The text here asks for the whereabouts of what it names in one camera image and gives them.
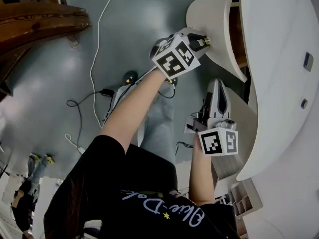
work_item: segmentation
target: person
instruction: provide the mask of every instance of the person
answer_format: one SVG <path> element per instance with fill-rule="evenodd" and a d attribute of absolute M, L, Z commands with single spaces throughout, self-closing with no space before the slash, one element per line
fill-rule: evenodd
<path fill-rule="evenodd" d="M 158 69 L 120 102 L 53 196 L 46 239 L 238 238 L 232 206 L 214 204 L 210 157 L 194 139 L 189 199 L 177 191 L 173 86 Z M 145 118 L 140 147 L 131 140 Z"/>
<path fill-rule="evenodd" d="M 48 163 L 54 163 L 47 154 L 43 158 L 31 153 L 28 160 L 28 178 L 22 183 L 19 190 L 15 192 L 11 209 L 16 225 L 22 231 L 22 238 L 32 239 L 28 233 L 32 223 L 32 212 L 37 202 L 40 191 L 40 177 L 43 176 Z"/>

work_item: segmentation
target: hair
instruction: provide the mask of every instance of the hair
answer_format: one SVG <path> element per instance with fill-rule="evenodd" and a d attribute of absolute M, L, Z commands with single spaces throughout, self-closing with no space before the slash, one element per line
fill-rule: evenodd
<path fill-rule="evenodd" d="M 76 176 L 75 180 L 70 179 L 71 192 L 68 196 L 64 220 L 60 225 L 48 224 L 45 226 L 46 239 L 76 239 L 82 235 L 85 214 L 88 210 L 88 199 L 83 190 L 85 176 Z"/>

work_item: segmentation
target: black and white marker cube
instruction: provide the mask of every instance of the black and white marker cube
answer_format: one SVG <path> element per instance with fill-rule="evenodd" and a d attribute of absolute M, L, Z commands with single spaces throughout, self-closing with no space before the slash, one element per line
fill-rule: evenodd
<path fill-rule="evenodd" d="M 152 60 L 169 80 L 200 65 L 189 46 L 178 34 L 164 43 Z"/>
<path fill-rule="evenodd" d="M 238 154 L 238 132 L 216 127 L 198 133 L 205 156 L 224 156 Z"/>

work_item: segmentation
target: wooden furniture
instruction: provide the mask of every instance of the wooden furniture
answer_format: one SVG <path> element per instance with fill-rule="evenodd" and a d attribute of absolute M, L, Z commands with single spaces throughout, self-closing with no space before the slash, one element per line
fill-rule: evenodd
<path fill-rule="evenodd" d="M 188 8 L 186 23 L 209 37 L 207 56 L 243 82 L 246 77 L 240 67 L 247 61 L 251 75 L 247 108 L 257 120 L 249 120 L 243 112 L 232 113 L 237 119 L 244 116 L 242 122 L 232 118 L 239 126 L 239 146 L 251 143 L 242 151 L 237 176 L 245 180 L 283 153 L 312 106 L 319 82 L 314 7 L 310 0 L 196 0 Z M 314 59 L 305 69 L 307 52 Z"/>
<path fill-rule="evenodd" d="M 0 101 L 12 95 L 6 81 L 32 46 L 70 35 L 71 42 L 77 43 L 74 34 L 91 26 L 85 9 L 60 2 L 0 0 Z"/>

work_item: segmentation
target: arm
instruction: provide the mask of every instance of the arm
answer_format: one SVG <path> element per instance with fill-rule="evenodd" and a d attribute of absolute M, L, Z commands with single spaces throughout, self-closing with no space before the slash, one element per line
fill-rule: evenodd
<path fill-rule="evenodd" d="M 101 134 L 118 141 L 125 153 L 131 140 L 142 123 L 155 95 L 166 76 L 154 69 L 120 102 L 104 124 Z"/>
<path fill-rule="evenodd" d="M 27 239 L 34 239 L 34 237 L 28 233 L 28 230 L 23 231 L 23 234 Z"/>
<path fill-rule="evenodd" d="M 17 196 L 15 197 L 15 199 L 12 203 L 12 207 L 16 208 L 18 206 L 19 200 L 23 196 L 24 196 L 24 192 L 22 190 L 19 190 Z"/>
<path fill-rule="evenodd" d="M 215 202 L 211 159 L 202 154 L 198 134 L 196 134 L 194 138 L 189 178 L 189 199 L 198 206 L 213 204 Z"/>

